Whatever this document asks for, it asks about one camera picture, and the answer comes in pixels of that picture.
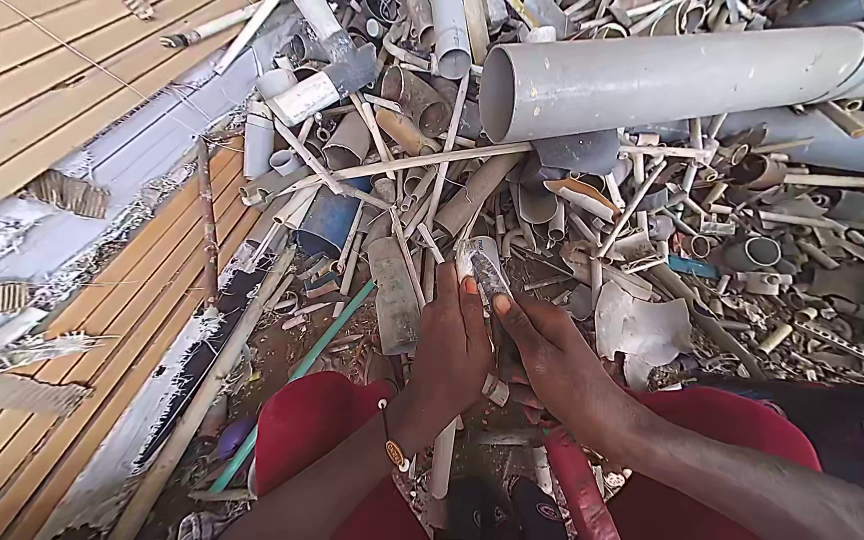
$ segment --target person's right hand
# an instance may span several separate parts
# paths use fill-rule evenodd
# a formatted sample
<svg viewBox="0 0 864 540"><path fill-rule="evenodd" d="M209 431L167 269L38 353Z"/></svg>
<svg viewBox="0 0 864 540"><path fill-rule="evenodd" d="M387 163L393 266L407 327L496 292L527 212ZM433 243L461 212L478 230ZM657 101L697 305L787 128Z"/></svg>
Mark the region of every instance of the person's right hand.
<svg viewBox="0 0 864 540"><path fill-rule="evenodd" d="M630 436L650 415L612 381L564 309L523 294L495 295L492 306L535 395L582 444L608 457L617 437Z"/></svg>

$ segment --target person's left hand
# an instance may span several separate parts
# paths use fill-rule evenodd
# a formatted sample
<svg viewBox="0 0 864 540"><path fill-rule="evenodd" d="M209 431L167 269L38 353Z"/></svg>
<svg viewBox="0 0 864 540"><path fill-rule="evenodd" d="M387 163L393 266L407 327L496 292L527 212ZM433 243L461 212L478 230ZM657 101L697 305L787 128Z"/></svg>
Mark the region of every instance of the person's left hand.
<svg viewBox="0 0 864 540"><path fill-rule="evenodd" d="M439 264L436 299L422 310L407 386L433 436L482 397L494 363L475 279L466 277L460 284L454 263Z"/></svg>

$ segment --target fingernail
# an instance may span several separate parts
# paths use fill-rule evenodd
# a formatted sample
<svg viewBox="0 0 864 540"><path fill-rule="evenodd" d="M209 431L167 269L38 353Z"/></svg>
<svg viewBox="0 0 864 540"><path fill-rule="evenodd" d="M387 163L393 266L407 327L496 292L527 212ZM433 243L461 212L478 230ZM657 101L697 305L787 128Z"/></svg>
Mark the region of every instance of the fingernail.
<svg viewBox="0 0 864 540"><path fill-rule="evenodd" d="M492 298L492 306L499 315L505 315L512 308L512 301L504 294L496 294Z"/></svg>

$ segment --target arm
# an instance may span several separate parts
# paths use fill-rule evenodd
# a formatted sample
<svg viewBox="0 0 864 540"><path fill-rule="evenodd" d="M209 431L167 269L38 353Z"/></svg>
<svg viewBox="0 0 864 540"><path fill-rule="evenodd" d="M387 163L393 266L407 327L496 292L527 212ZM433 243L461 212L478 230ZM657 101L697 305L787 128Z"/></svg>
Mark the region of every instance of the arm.
<svg viewBox="0 0 864 540"><path fill-rule="evenodd" d="M386 408L389 434L406 456L438 434L422 409L411 386ZM392 472L385 440L382 417L376 414L324 457L260 498L222 534L222 540L329 538Z"/></svg>
<svg viewBox="0 0 864 540"><path fill-rule="evenodd" d="M480 399L493 363L475 281L438 265L438 297L422 310L409 385L389 402L389 436L407 457ZM376 414L337 447L262 497L222 540L329 538L394 466Z"/></svg>
<svg viewBox="0 0 864 540"><path fill-rule="evenodd" d="M528 297L494 305L536 395L582 444L763 539L864 538L864 488L669 423L609 378L568 313Z"/></svg>

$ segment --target red pants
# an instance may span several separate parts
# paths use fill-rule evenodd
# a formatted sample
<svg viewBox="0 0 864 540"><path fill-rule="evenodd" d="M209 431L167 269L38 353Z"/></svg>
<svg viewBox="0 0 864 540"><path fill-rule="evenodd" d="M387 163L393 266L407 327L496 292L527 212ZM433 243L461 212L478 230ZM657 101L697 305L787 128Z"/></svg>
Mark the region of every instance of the red pants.
<svg viewBox="0 0 864 540"><path fill-rule="evenodd" d="M356 386L335 372L310 374L282 388L269 399L258 420L255 476L259 497L358 430L378 413L377 402L382 397L391 397L388 383ZM669 422L703 436L821 470L815 449L798 427L757 401L715 388L636 398ZM608 510L623 540L756 538L735 521L642 474L630 478L608 503ZM363 498L333 538L425 540L427 536L389 476Z"/></svg>

